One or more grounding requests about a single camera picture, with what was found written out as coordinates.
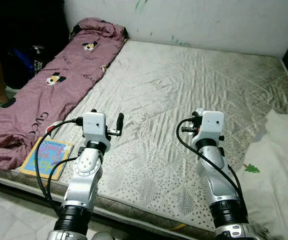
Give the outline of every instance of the cartoon dog print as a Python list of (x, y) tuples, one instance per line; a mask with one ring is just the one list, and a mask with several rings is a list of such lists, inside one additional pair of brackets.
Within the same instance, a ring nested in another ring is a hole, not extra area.
[(94, 41), (93, 43), (83, 43), (84, 49), (86, 51), (92, 51), (94, 49), (94, 47), (98, 44), (98, 42)]
[(100, 70), (105, 73), (105, 71), (107, 70), (108, 66), (107, 65), (102, 65), (100, 66)]
[(66, 77), (59, 76), (59, 72), (55, 72), (51, 77), (47, 78), (46, 84), (47, 85), (54, 85), (56, 82), (62, 82), (66, 80)]

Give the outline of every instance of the tiled floor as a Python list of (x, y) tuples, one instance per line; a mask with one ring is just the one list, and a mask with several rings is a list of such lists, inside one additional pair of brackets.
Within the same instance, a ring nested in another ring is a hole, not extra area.
[[(46, 240), (56, 220), (52, 209), (0, 192), (0, 240)], [(91, 222), (88, 240), (96, 232), (111, 232), (118, 240), (126, 237), (122, 231)]]

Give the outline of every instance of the white sheet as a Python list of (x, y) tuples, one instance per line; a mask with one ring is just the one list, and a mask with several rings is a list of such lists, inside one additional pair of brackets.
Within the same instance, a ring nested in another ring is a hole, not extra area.
[[(249, 164), (259, 172), (248, 171)], [(269, 112), (264, 134), (250, 145), (244, 165), (237, 175), (249, 221), (270, 240), (288, 240), (288, 115)]]

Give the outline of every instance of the floor tile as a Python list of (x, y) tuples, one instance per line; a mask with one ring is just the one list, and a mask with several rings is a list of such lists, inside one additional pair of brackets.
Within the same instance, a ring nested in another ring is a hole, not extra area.
[(31, 227), (24, 224), (22, 221), (17, 220), (5, 233), (3, 239), (13, 240), (28, 234), (35, 234), (35, 231)]
[(36, 234), (33, 232), (24, 236), (13, 238), (12, 240), (36, 240)]
[(0, 191), (0, 206), (10, 209), (19, 202), (19, 198)]
[(40, 229), (38, 229), (36, 231), (36, 239), (37, 240), (46, 240), (48, 233), (54, 229), (56, 221), (57, 221), (57, 218), (54, 217), (50, 221), (48, 221), (46, 224), (44, 224)]
[(34, 230), (40, 229), (56, 216), (55, 212), (51, 208), (23, 199), (19, 200), (15, 206), (9, 209), (9, 212), (14, 214)]

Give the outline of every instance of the cable connector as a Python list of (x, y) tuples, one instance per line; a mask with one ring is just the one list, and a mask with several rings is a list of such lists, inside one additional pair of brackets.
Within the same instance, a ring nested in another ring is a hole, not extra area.
[(83, 125), (83, 117), (79, 116), (79, 117), (75, 118), (74, 123), (78, 126), (82, 126)]
[(201, 126), (202, 125), (202, 120), (203, 120), (203, 117), (202, 116), (194, 116), (192, 118), (192, 123), (194, 124), (194, 126)]

